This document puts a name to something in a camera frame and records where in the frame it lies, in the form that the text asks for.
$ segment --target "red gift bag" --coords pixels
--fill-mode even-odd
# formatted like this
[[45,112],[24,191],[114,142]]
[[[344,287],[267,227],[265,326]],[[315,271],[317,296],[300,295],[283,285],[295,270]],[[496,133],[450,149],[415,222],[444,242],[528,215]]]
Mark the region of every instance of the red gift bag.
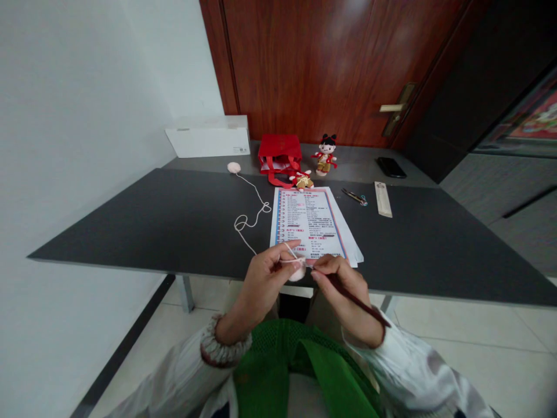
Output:
[[302,149],[296,135],[264,135],[258,155],[261,174],[268,174],[272,185],[286,189],[292,187],[292,183],[283,183],[274,175],[282,173],[290,176],[300,170]]

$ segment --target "table top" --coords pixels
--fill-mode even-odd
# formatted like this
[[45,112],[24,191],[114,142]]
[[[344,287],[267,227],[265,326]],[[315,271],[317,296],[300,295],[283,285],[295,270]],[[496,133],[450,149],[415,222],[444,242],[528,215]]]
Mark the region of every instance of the table top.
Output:
[[[246,175],[273,202],[266,177]],[[374,185],[315,179],[329,186],[364,262],[358,267],[378,293],[517,305],[557,305],[557,287],[487,227],[436,187],[388,187],[393,218],[377,211]],[[370,198],[363,207],[341,188]],[[255,220],[255,191],[220,172],[156,169],[46,243],[29,257],[164,273],[243,280],[253,254],[233,228]],[[271,214],[244,237],[268,248]],[[313,286],[306,275],[297,286]]]
[[[260,141],[250,141],[251,154],[247,156],[226,156],[226,157],[206,157],[206,158],[175,158],[164,168],[176,170],[194,170],[208,172],[223,172],[223,167],[235,161],[242,167],[242,174],[261,175],[259,173],[261,164],[257,158]],[[317,161],[311,158],[319,148],[315,144],[300,144],[302,148],[302,170],[312,170],[312,178],[319,178],[314,172],[317,168]],[[384,148],[364,148],[337,146],[334,152],[338,168],[332,168],[331,172],[325,177],[327,180],[342,180],[357,183],[373,183],[380,181],[394,186],[415,186],[425,188],[439,187],[433,180],[426,176],[412,162],[408,161],[401,153],[392,149]],[[407,174],[406,179],[396,179],[387,177],[375,160],[379,157],[394,158],[399,166]]]

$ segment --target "yarn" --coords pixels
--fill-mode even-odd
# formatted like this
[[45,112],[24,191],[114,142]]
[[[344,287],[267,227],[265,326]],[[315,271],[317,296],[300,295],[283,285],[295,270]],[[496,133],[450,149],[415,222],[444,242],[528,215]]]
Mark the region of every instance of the yarn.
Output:
[[290,254],[292,254],[292,256],[294,256],[294,260],[280,260],[280,264],[288,264],[288,263],[293,263],[293,262],[299,262],[302,266],[296,270],[294,272],[294,274],[292,276],[290,276],[290,278],[288,279],[289,282],[297,282],[299,280],[302,280],[303,277],[306,275],[306,267],[308,267],[307,263],[306,263],[306,258],[300,254],[295,254],[292,249],[290,248],[290,246],[286,243],[283,242],[284,245],[286,245],[286,248],[288,248],[288,251],[290,251]]
[[[250,184],[254,187],[255,189],[255,193],[257,193],[257,197],[259,198],[259,200],[261,201],[261,204],[263,205],[261,207],[261,209],[259,210],[259,212],[257,212],[257,216],[255,217],[255,222],[253,225],[248,224],[248,215],[240,215],[239,217],[236,218],[236,220],[234,221],[234,229],[236,230],[237,233],[240,234],[240,237],[242,238],[242,240],[244,241],[244,243],[248,246],[248,248],[253,252],[254,255],[257,255],[257,253],[255,252],[255,250],[248,244],[248,242],[245,240],[244,236],[242,235],[241,231],[247,226],[248,228],[253,228],[255,225],[257,225],[257,221],[259,220],[259,214],[261,212],[263,213],[269,213],[271,212],[272,208],[269,204],[269,202],[264,202],[263,199],[261,198],[261,195],[259,194],[259,191],[257,190],[257,187],[253,184],[250,183],[249,181],[247,181],[245,178],[243,178],[240,174],[238,174],[241,170],[241,167],[238,163],[228,163],[228,165],[226,166],[226,168],[228,169],[228,171],[230,171],[232,174],[236,174],[239,178],[241,178],[243,181],[245,181],[247,184]],[[306,258],[301,256],[301,255],[296,255],[292,249],[290,248],[290,246],[283,242],[284,245],[286,245],[286,248],[288,248],[288,251],[290,252],[290,254],[292,254],[294,256],[294,260],[281,260],[280,256],[278,258],[277,261],[280,261],[280,264],[287,264],[287,263],[292,263],[292,262],[300,262],[302,264],[302,267],[299,268],[298,270],[296,270],[294,272],[294,274],[292,276],[290,276],[290,278],[288,279],[289,282],[297,282],[298,280],[303,279],[303,277],[306,275]]]
[[228,163],[228,165],[226,166],[226,168],[228,168],[228,171],[230,171],[232,174],[237,174],[240,172],[241,167],[238,163]]
[[[261,212],[269,213],[269,212],[271,212],[272,208],[271,208],[269,202],[264,202],[263,201],[263,199],[259,195],[259,191],[257,190],[257,187],[255,187],[255,185],[253,183],[248,182],[245,178],[243,178],[240,174],[238,174],[240,172],[240,165],[238,163],[228,163],[226,168],[228,168],[228,171],[230,171],[232,174],[236,174],[239,178],[241,178],[247,184],[252,185],[255,189],[255,193],[257,193],[257,197],[259,198],[259,200],[261,201],[261,204],[263,205],[261,207],[261,209],[259,210],[259,212],[257,212],[257,216],[255,217],[255,223],[253,225],[248,224],[248,215],[240,215],[234,221],[234,229],[236,230],[236,232],[240,234],[240,237],[243,239],[244,243],[248,246],[248,248],[253,252],[253,254],[257,255],[255,250],[248,244],[248,242],[245,240],[244,236],[242,235],[242,233],[240,231],[242,231],[246,226],[249,227],[249,228],[253,228],[255,225],[257,225],[257,221],[259,220],[259,214]],[[239,221],[239,219],[241,217],[244,217],[245,221]]]

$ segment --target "crochet pattern sheet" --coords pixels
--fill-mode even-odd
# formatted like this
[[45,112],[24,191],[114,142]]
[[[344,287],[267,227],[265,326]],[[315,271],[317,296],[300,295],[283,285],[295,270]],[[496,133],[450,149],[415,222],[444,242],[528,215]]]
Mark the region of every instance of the crochet pattern sheet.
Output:
[[363,256],[329,188],[277,188],[270,245],[300,239],[293,250],[313,264],[325,254],[341,255],[354,267]]

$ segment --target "cuff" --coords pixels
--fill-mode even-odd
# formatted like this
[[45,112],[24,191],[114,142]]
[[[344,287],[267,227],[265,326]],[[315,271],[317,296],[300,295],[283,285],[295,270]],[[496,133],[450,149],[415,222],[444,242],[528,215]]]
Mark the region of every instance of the cuff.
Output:
[[409,355],[406,350],[406,339],[401,330],[392,322],[383,312],[379,311],[381,316],[390,324],[385,327],[383,343],[375,349],[358,340],[344,328],[342,329],[342,338],[348,347],[356,351],[365,358],[373,357],[390,365],[396,365],[397,368],[404,369],[409,361]]
[[234,367],[251,348],[251,333],[245,341],[239,341],[234,345],[224,345],[219,343],[215,338],[215,329],[222,315],[216,313],[213,315],[211,322],[201,336],[201,357],[203,361],[213,367],[225,369]]

